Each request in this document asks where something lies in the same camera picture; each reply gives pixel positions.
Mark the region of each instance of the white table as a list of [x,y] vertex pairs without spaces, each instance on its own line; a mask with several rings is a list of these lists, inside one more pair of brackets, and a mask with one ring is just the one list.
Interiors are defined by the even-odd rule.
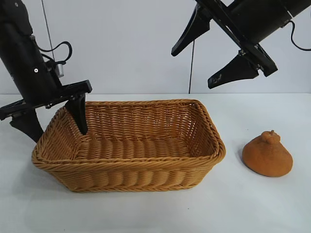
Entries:
[[[0,105],[19,96],[0,96]],[[34,167],[35,146],[0,123],[1,233],[309,233],[311,94],[88,95],[88,100],[200,100],[227,149],[195,188],[151,193],[68,191]],[[46,127],[56,109],[38,110]],[[260,176],[241,160],[243,146],[274,129],[294,158],[281,178]]]

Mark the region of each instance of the wicker basket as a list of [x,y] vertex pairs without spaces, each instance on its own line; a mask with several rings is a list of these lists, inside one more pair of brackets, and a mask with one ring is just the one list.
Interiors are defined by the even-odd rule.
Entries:
[[196,186],[225,156],[197,100],[87,102],[88,133],[63,107],[36,145],[34,165],[71,191],[167,191]]

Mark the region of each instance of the basket rim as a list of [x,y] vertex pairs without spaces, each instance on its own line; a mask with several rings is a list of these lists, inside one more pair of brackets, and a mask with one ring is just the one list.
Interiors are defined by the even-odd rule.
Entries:
[[144,101],[87,101],[88,105],[96,104],[97,106],[102,104],[104,106],[124,106],[124,105],[176,105],[179,104],[196,104],[200,109],[200,115],[202,120],[207,125],[208,130],[212,132],[211,136],[214,138],[214,141],[218,143],[215,145],[215,152],[210,156],[199,156],[199,157],[179,157],[179,156],[166,156],[166,157],[154,157],[154,158],[133,158],[133,159],[123,159],[123,158],[111,158],[111,159],[79,159],[79,160],[47,160],[41,156],[41,148],[47,143],[49,137],[53,134],[55,128],[53,125],[56,121],[58,121],[61,117],[66,114],[65,107],[61,107],[50,121],[49,125],[47,126],[46,131],[43,133],[42,137],[38,141],[37,145],[35,146],[32,152],[32,161],[36,166],[49,166],[51,169],[53,168],[60,168],[62,166],[75,166],[81,167],[86,165],[93,165],[93,166],[100,166],[102,168],[113,168],[114,164],[122,163],[125,166],[129,167],[137,167],[137,163],[151,163],[155,164],[155,162],[161,163],[161,167],[165,162],[174,162],[175,164],[183,164],[187,163],[186,167],[189,166],[189,162],[193,164],[193,167],[198,166],[209,166],[210,163],[220,162],[225,156],[225,146],[223,141],[221,140],[215,125],[213,124],[205,106],[198,100],[192,99],[174,99],[174,100],[144,100]]

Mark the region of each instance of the orange toy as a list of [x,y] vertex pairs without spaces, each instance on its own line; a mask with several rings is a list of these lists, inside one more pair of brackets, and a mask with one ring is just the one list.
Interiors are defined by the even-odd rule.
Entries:
[[245,145],[242,152],[244,163],[264,176],[286,175],[293,167],[293,158],[280,140],[281,137],[274,130],[263,132]]

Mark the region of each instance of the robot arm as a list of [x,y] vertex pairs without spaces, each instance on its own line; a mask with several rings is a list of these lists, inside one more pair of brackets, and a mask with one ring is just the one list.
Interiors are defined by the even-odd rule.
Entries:
[[[43,134],[35,109],[68,101],[67,110],[82,134],[87,133],[85,94],[92,91],[89,81],[62,85],[62,65],[41,54],[32,35],[28,13],[21,0],[0,0],[0,58],[9,71],[23,99],[0,108],[0,120],[12,117],[11,126],[35,142]],[[69,57],[72,49],[69,46]]]
[[311,0],[234,0],[229,6],[221,0],[196,1],[190,22],[173,47],[172,56],[178,55],[192,41],[209,31],[212,19],[241,48],[228,65],[208,79],[209,88],[253,79],[259,75],[258,70],[265,76],[277,71],[275,63],[259,42],[292,22],[292,17],[311,5]]

